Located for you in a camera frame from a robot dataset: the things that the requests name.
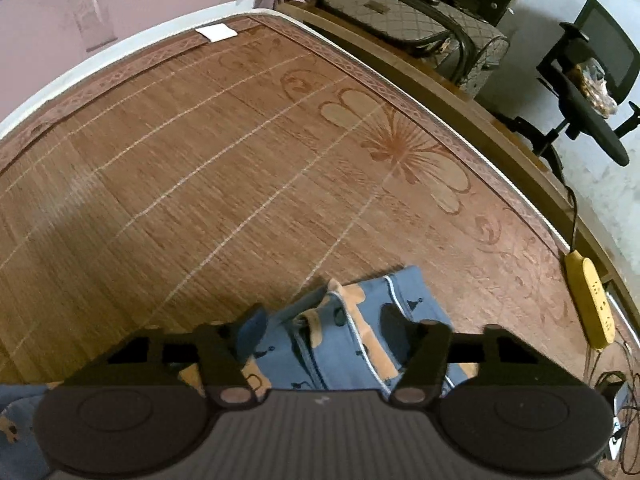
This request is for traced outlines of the blue patterned child pants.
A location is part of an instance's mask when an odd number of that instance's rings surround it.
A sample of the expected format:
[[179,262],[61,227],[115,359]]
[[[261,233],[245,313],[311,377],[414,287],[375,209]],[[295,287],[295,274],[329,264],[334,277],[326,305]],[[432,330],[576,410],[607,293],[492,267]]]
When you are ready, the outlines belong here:
[[256,396],[271,388],[390,394],[424,321],[450,318],[408,266],[349,285],[329,280],[276,313],[245,313],[220,333]]

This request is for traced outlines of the yellow power strip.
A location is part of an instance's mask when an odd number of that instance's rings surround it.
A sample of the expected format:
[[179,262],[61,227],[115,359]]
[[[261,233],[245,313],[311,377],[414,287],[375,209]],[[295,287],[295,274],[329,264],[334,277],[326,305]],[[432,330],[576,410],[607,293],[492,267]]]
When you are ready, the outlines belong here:
[[603,350],[615,339],[615,321],[593,262],[573,250],[564,258],[567,285],[590,347]]

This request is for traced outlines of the black office chair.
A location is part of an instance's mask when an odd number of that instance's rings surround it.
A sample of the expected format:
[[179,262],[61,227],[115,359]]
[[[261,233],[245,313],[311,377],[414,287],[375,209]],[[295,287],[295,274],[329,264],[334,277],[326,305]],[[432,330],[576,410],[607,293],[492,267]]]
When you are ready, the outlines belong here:
[[520,116],[494,116],[532,144],[534,155],[548,162],[560,181],[563,166],[553,147],[562,134],[575,140],[591,136],[613,162],[625,167],[629,156],[622,139],[639,127],[639,107],[617,128],[608,118],[631,92],[639,76],[639,50],[598,0],[587,0],[573,23],[562,22],[563,35],[537,65],[538,81],[558,99],[563,119],[547,133]]

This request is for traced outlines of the white paper tag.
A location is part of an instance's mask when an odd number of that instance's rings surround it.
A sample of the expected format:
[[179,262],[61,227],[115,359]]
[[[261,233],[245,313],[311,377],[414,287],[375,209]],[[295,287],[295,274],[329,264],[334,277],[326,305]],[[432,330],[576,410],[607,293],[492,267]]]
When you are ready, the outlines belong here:
[[195,31],[212,44],[238,36],[238,32],[224,23],[201,26]]

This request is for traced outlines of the grey quilted handbag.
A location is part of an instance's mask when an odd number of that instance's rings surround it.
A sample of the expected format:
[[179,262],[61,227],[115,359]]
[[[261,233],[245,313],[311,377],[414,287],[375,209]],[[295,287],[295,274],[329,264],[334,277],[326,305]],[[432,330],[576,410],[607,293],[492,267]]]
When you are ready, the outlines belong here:
[[509,39],[495,26],[444,0],[317,0],[476,96],[501,65]]

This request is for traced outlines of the wooden bed frame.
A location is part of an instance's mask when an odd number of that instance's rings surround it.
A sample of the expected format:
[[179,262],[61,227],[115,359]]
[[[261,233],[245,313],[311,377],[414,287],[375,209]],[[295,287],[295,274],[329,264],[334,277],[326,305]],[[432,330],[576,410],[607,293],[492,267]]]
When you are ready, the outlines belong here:
[[279,3],[276,10],[313,28],[360,58],[460,133],[523,192],[566,242],[573,207],[551,170],[502,122],[431,67],[357,25],[309,4]]

